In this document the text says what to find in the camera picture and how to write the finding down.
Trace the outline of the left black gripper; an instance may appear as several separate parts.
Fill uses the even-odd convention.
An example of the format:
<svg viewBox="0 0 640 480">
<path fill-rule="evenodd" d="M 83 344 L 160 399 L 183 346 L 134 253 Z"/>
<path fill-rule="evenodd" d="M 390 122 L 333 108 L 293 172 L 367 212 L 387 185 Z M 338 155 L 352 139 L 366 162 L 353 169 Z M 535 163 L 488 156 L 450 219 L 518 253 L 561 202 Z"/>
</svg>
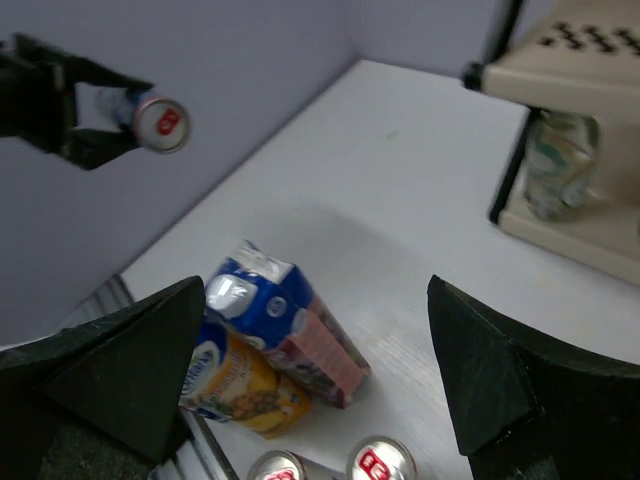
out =
<svg viewBox="0 0 640 480">
<path fill-rule="evenodd" d="M 154 84 L 16 33 L 1 46 L 1 136 L 91 171 L 140 147 L 130 131 L 75 129 L 75 85 L 149 90 Z"/>
</svg>

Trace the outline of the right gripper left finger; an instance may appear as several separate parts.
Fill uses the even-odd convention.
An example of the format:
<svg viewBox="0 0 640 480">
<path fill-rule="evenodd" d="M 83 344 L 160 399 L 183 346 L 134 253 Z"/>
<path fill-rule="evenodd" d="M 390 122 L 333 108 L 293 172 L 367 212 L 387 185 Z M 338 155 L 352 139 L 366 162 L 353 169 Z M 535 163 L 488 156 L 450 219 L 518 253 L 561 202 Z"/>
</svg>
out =
<svg viewBox="0 0 640 480">
<path fill-rule="evenodd" d="M 4 479 L 145 479 L 192 437 L 179 397 L 204 313 L 185 278 L 1 352 Z"/>
</svg>

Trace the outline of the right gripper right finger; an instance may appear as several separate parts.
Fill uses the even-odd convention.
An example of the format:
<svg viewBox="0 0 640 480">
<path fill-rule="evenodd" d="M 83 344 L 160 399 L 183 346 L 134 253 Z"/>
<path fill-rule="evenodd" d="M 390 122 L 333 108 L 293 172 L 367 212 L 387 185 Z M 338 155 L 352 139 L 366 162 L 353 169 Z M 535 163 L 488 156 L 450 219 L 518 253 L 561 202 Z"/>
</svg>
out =
<svg viewBox="0 0 640 480">
<path fill-rule="evenodd" d="M 459 453 L 476 479 L 636 479 L 639 367 L 542 333 L 430 279 Z"/>
</svg>

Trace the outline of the energy drink can hidden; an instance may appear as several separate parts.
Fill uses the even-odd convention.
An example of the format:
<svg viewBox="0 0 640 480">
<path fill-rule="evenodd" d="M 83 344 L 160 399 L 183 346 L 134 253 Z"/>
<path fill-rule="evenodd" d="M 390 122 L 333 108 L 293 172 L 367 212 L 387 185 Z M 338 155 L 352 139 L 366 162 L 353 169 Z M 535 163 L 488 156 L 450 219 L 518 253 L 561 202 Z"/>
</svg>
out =
<svg viewBox="0 0 640 480">
<path fill-rule="evenodd" d="M 173 153 L 190 137 L 187 110 L 153 89 L 104 87 L 98 90 L 95 104 L 112 124 L 132 133 L 139 145 L 156 153 Z"/>
</svg>

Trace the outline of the clear bottle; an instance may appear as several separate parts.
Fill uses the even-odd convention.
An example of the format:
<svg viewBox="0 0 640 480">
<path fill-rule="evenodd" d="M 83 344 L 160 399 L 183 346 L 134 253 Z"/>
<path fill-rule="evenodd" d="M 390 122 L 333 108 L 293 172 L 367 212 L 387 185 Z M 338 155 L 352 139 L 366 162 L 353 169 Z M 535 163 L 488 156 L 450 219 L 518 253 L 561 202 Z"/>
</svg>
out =
<svg viewBox="0 0 640 480">
<path fill-rule="evenodd" d="M 600 127 L 591 116 L 542 111 L 529 130 L 524 197 L 543 221 L 566 218 L 585 205 L 598 162 Z"/>
</svg>

